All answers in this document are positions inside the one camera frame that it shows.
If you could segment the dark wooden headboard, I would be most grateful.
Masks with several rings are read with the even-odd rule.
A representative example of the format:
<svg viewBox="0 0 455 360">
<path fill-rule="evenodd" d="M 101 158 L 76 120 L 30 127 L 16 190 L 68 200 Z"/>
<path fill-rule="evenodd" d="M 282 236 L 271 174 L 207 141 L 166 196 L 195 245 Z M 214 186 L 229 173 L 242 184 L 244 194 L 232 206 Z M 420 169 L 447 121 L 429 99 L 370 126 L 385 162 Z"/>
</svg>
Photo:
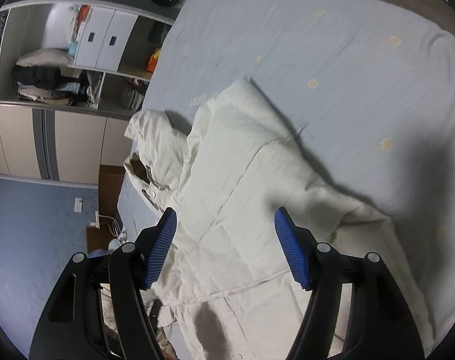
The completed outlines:
<svg viewBox="0 0 455 360">
<path fill-rule="evenodd" d="M 98 177 L 98 209 L 102 215 L 109 215 L 122 223 L 118 215 L 118 200 L 124 180 L 125 170 L 120 166 L 100 165 Z M 109 243 L 114 239 L 106 225 L 100 228 L 86 228 L 88 252 L 108 250 Z"/>
</svg>

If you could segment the folded clothes pile on shelf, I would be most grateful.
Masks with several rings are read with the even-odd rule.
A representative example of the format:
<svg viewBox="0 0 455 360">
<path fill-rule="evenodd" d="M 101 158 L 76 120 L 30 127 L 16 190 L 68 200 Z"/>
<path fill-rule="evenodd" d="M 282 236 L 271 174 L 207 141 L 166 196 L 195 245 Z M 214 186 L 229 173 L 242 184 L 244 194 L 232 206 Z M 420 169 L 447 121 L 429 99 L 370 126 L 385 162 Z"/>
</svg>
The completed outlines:
<svg viewBox="0 0 455 360">
<path fill-rule="evenodd" d="M 70 105 L 85 95 L 81 71 L 71 67 L 72 57 L 60 49 L 37 49 L 23 55 L 12 68 L 17 98 L 44 104 Z"/>
</svg>

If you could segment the beige wardrobe sliding door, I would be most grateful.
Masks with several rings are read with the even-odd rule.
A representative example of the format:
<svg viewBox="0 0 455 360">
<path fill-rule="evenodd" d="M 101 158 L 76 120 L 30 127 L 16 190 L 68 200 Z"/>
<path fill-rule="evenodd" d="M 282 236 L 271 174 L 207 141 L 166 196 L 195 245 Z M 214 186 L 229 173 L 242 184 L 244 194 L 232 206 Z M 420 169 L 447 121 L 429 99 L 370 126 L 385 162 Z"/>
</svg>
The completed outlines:
<svg viewBox="0 0 455 360">
<path fill-rule="evenodd" d="M 0 175 L 97 185 L 100 166 L 131 150 L 128 121 L 46 107 L 0 104 Z"/>
</svg>

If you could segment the orange yellow box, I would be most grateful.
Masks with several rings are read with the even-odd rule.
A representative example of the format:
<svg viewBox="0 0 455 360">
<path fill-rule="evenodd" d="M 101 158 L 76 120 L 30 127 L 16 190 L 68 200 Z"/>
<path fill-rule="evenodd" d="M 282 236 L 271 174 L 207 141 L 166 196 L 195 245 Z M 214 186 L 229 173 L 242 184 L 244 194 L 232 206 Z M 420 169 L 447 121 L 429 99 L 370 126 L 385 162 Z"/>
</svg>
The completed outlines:
<svg viewBox="0 0 455 360">
<path fill-rule="evenodd" d="M 147 66 L 146 66 L 146 71 L 147 72 L 151 72 L 151 73 L 154 72 L 154 70 L 155 70 L 155 68 L 156 68 L 156 66 L 158 64 L 158 60 L 159 60 L 160 54 L 161 54 L 161 49 L 157 48 L 150 55 L 150 57 L 148 59 L 148 62 L 147 62 Z"/>
</svg>

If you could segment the light blue bed sheet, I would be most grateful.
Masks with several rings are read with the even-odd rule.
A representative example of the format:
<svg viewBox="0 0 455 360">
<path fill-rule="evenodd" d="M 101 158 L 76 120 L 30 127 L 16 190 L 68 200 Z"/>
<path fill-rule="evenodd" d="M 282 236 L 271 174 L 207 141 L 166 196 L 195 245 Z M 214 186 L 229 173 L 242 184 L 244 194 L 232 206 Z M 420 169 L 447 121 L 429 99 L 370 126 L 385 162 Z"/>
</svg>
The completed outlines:
<svg viewBox="0 0 455 360">
<path fill-rule="evenodd" d="M 188 0 L 141 111 L 189 134 L 241 79 L 330 186 L 392 219 L 433 350 L 455 324 L 455 37 L 379 0 Z"/>
</svg>

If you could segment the white drawer unit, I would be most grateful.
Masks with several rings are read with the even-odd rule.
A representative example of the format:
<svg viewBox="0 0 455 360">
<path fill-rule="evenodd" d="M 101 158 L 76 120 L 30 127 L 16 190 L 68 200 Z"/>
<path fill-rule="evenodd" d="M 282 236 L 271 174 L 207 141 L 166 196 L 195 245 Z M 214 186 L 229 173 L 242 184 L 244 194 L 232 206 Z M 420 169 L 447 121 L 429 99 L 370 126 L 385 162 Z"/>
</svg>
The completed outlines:
<svg viewBox="0 0 455 360">
<path fill-rule="evenodd" d="M 116 72 L 138 16 L 93 6 L 77 45 L 74 66 Z"/>
</svg>

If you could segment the white puffer jacket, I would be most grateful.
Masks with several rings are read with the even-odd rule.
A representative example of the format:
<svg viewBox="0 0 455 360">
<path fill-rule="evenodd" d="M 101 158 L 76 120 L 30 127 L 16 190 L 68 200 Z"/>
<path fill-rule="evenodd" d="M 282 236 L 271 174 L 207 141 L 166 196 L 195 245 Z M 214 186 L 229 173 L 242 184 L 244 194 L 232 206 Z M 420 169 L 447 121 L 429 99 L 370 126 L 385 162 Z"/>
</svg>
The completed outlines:
<svg viewBox="0 0 455 360">
<path fill-rule="evenodd" d="M 177 322 L 195 359 L 283 359 L 310 294 L 294 281 L 274 218 L 294 223 L 341 253 L 378 253 L 432 350 L 429 311 L 396 235 L 376 208 L 330 186 L 305 160 L 260 90 L 238 80 L 201 106 L 192 129 L 161 111 L 131 117 L 136 143 L 125 161 L 144 205 L 175 210 L 178 225 L 152 293 L 161 322 Z"/>
</svg>

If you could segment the open wardrobe with shelves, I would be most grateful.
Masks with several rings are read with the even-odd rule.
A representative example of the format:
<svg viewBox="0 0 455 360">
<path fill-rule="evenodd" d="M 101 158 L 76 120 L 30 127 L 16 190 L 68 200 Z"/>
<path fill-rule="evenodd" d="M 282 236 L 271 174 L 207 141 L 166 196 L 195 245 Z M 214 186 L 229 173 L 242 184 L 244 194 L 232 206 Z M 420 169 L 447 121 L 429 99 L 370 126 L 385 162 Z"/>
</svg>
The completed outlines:
<svg viewBox="0 0 455 360">
<path fill-rule="evenodd" d="M 0 102 L 138 111 L 171 24 L 106 3 L 23 2 L 0 9 Z"/>
</svg>

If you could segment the white wall socket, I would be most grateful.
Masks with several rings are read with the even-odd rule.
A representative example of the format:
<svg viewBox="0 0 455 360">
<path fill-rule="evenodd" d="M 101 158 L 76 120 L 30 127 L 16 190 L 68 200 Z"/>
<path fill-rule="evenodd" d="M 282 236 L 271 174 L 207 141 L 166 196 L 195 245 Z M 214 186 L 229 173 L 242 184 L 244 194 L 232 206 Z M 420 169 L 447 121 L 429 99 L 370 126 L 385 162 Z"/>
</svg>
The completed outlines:
<svg viewBox="0 0 455 360">
<path fill-rule="evenodd" d="M 82 213 L 83 212 L 83 199 L 82 197 L 76 197 L 74 199 L 74 212 Z"/>
</svg>

